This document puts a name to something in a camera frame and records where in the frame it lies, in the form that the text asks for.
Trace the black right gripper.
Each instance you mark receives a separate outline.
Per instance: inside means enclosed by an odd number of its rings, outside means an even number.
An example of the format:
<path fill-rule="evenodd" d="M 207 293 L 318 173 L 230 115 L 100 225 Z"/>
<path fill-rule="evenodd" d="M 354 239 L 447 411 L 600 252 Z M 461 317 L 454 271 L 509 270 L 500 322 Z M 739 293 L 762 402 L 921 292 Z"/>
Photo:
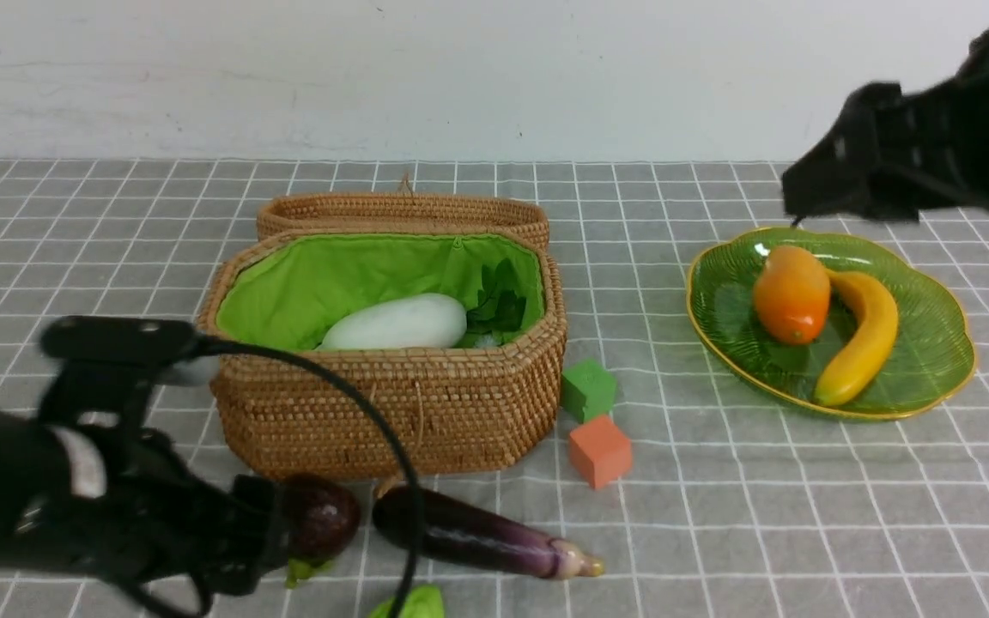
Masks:
<path fill-rule="evenodd" d="M 989 211 L 989 28 L 957 72 L 906 93 L 872 82 L 781 177 L 786 216 L 917 220 L 927 209 Z"/>

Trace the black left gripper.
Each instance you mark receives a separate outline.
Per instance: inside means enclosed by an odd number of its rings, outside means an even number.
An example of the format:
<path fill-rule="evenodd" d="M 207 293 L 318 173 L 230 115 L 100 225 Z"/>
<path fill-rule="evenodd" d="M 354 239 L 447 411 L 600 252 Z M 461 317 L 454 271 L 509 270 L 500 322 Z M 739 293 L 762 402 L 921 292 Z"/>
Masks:
<path fill-rule="evenodd" d="M 201 386 L 216 372 L 215 360 L 168 369 L 63 361 L 38 423 L 66 477 L 22 512 L 39 566 L 137 585 L 185 573 L 225 596 L 250 595 L 285 566 L 280 486 L 254 475 L 236 475 L 228 490 L 209 485 L 167 434 L 145 426 L 158 386 Z"/>

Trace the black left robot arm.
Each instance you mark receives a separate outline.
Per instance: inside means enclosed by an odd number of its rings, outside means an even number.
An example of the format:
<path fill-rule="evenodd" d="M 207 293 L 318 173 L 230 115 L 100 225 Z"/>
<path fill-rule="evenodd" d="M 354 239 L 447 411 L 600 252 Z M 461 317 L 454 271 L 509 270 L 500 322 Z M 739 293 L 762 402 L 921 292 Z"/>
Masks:
<path fill-rule="evenodd" d="M 288 560 L 278 489 L 216 488 L 143 426 L 153 377 L 68 364 L 30 419 L 0 411 L 0 568 L 86 575 L 140 597 L 187 575 L 244 596 Z"/>

